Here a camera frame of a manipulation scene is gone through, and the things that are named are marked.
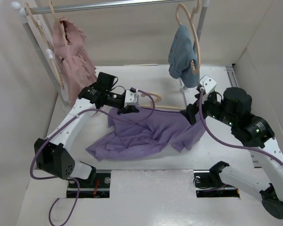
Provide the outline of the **purple t shirt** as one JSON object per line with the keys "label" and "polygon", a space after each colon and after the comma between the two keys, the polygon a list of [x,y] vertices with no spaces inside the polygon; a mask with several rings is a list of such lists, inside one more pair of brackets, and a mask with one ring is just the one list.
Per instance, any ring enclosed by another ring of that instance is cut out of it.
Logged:
{"label": "purple t shirt", "polygon": [[108,126],[114,130],[86,151],[98,161],[135,160],[160,153],[168,145],[191,150],[205,133],[201,120],[191,125],[179,112],[139,108],[138,113],[117,114],[111,108]]}

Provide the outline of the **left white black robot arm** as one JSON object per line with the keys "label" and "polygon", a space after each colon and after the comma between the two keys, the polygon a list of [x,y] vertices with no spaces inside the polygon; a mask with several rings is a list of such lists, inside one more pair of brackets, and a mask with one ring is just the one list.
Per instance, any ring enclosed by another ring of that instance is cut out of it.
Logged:
{"label": "left white black robot arm", "polygon": [[74,106],[58,127],[45,139],[39,138],[35,142],[35,156],[30,167],[32,178],[37,179],[33,174],[33,168],[36,166],[49,173],[49,178],[79,178],[87,187],[95,183],[94,167],[74,160],[69,150],[85,123],[95,113],[104,113],[101,107],[111,106],[121,112],[136,110],[138,90],[130,88],[123,94],[114,93],[112,89],[117,81],[116,76],[99,73],[96,82],[84,87],[78,94]]}

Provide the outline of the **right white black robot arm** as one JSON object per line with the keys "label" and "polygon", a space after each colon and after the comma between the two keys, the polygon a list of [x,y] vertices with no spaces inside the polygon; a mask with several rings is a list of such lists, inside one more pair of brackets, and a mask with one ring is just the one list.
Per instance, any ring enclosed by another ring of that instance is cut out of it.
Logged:
{"label": "right white black robot arm", "polygon": [[[225,186],[236,187],[261,202],[274,218],[283,219],[283,153],[268,122],[251,113],[251,96],[241,88],[232,87],[227,88],[218,101],[217,92],[207,94],[203,87],[197,90],[197,100],[180,113],[192,125],[199,116],[206,132],[218,143],[249,151],[268,180],[255,178],[227,162],[219,161],[204,176],[195,175],[196,187],[207,192]],[[242,145],[228,144],[213,135],[205,121],[208,116],[230,126],[231,134]]]}

